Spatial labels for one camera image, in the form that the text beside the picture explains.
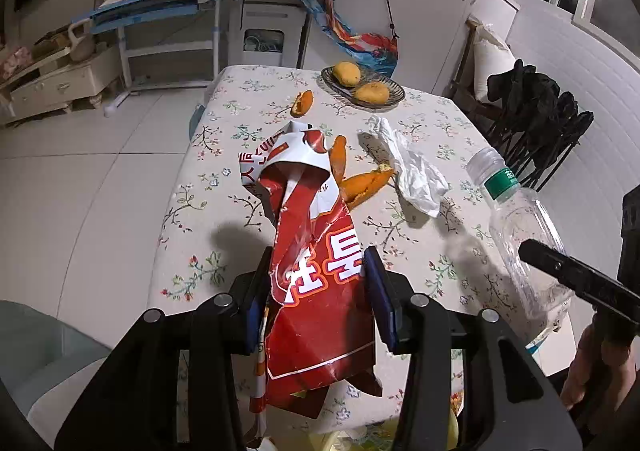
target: white chinese character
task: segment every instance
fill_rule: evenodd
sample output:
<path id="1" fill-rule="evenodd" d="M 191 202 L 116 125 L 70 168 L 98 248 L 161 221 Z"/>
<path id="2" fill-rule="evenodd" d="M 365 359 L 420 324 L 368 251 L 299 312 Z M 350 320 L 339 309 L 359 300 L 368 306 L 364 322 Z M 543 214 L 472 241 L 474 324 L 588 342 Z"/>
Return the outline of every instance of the white chinese character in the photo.
<path id="1" fill-rule="evenodd" d="M 360 273 L 362 253 L 360 252 L 360 242 L 355 229 L 349 229 L 343 233 L 329 237 L 331 251 L 334 261 L 326 264 L 328 271 L 344 268 L 338 272 L 338 279 L 343 281 L 353 275 Z"/>
<path id="2" fill-rule="evenodd" d="M 305 251 L 298 258 L 298 270 L 297 271 L 289 271 L 285 275 L 289 279 L 289 288 L 287 289 L 287 295 L 284 299 L 284 304 L 295 304 L 295 300 L 293 299 L 293 295 L 291 293 L 291 288 L 298 287 L 298 296 L 305 295 L 309 292 L 312 292 L 318 288 L 324 287 L 324 282 L 320 278 L 312 279 L 312 274 L 316 274 L 316 268 L 307 264 L 307 259 L 311 257 L 311 252 L 309 249 L 305 249 Z M 302 280 L 302 285 L 298 284 L 298 280 Z"/>

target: floral tablecloth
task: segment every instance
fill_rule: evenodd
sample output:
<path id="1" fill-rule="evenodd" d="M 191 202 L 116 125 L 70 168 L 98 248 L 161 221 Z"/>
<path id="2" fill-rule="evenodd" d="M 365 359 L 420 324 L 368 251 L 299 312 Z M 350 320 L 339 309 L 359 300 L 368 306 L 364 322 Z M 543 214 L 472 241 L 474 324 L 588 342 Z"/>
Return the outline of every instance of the floral tablecloth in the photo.
<path id="1" fill-rule="evenodd" d="M 238 153 L 254 150 L 290 120 L 291 103 L 302 90 L 314 93 L 304 120 L 321 129 L 329 144 L 338 134 L 347 138 L 346 176 L 385 161 L 384 150 L 367 132 L 372 113 L 330 94 L 318 72 L 230 66 L 209 89 L 212 97 L 164 216 L 148 307 L 166 314 L 194 309 L 256 268 L 265 246 L 273 244 L 274 228 L 241 185 Z M 451 100 L 417 90 L 406 89 L 405 100 L 383 115 L 438 166 L 450 189 L 440 215 L 430 218 L 386 186 L 351 212 L 361 243 L 375 244 L 388 269 L 406 275 L 414 290 L 445 307 L 469 313 L 492 307 L 526 333 L 530 327 L 488 233 L 489 207 L 465 171 L 486 141 Z M 279 412 L 274 417 L 290 427 L 326 433 L 397 415 L 409 358 L 390 355 L 376 338 L 381 399 L 341 381 L 330 388 L 317 420 L 279 410 L 272 410 Z M 453 374 L 456 395 L 462 387 L 460 359 L 454 359 Z M 238 376 L 236 382 L 239 397 L 246 399 L 250 381 Z"/>

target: plate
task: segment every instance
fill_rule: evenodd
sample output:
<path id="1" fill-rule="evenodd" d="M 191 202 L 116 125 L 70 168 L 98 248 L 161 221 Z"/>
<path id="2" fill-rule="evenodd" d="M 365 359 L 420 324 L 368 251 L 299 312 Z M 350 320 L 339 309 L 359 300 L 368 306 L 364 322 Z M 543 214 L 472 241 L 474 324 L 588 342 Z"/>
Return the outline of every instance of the plate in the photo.
<path id="1" fill-rule="evenodd" d="M 383 110 L 384 108 L 391 108 L 398 102 L 404 99 L 404 88 L 395 81 L 392 81 L 387 76 L 374 72 L 364 66 L 359 66 L 360 69 L 360 82 L 355 88 L 346 88 L 338 82 L 338 79 L 334 76 L 334 70 L 332 66 L 328 66 L 320 75 L 322 80 L 337 94 L 346 98 L 348 101 L 364 108 L 371 108 L 374 110 Z M 371 104 L 370 102 L 364 102 L 359 98 L 353 96 L 356 89 L 367 82 L 382 82 L 387 88 L 389 88 L 389 100 L 385 104 Z"/>

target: blue desk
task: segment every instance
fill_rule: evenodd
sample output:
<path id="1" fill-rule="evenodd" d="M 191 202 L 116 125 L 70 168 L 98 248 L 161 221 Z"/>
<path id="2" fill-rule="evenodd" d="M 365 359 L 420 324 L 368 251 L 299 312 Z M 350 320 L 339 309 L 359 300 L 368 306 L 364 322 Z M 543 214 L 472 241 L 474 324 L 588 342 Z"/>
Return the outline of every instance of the blue desk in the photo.
<path id="1" fill-rule="evenodd" d="M 161 54 L 166 52 L 181 52 L 185 50 L 212 50 L 213 76 L 220 71 L 218 55 L 220 52 L 220 1 L 221 0 L 123 0 L 104 7 L 97 8 L 81 16 L 78 20 L 88 20 L 91 24 L 91 32 L 97 34 L 108 30 L 116 30 L 120 46 L 120 60 L 122 62 L 122 75 L 126 88 L 126 95 L 119 95 L 117 104 L 129 95 L 130 91 L 176 88 L 185 86 L 206 86 L 210 81 L 189 81 L 173 83 L 144 84 L 134 86 L 131 80 L 129 59 L 132 57 Z M 192 41 L 188 43 L 162 44 L 150 47 L 127 49 L 125 27 L 167 19 L 170 17 L 196 14 L 206 10 L 214 11 L 214 26 L 211 40 Z"/>

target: crumpled tissue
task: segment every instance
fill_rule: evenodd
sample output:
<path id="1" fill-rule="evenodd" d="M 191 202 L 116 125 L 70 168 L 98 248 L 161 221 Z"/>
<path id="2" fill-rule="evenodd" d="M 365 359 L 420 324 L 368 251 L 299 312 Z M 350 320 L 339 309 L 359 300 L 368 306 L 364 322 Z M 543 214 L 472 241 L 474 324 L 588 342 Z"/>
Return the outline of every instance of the crumpled tissue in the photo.
<path id="1" fill-rule="evenodd" d="M 405 136 L 393 130 L 386 118 L 377 117 L 369 130 L 388 152 L 389 165 L 398 175 L 398 188 L 404 199 L 435 218 L 440 212 L 440 199 L 449 190 L 440 170 L 422 153 L 410 148 Z"/>

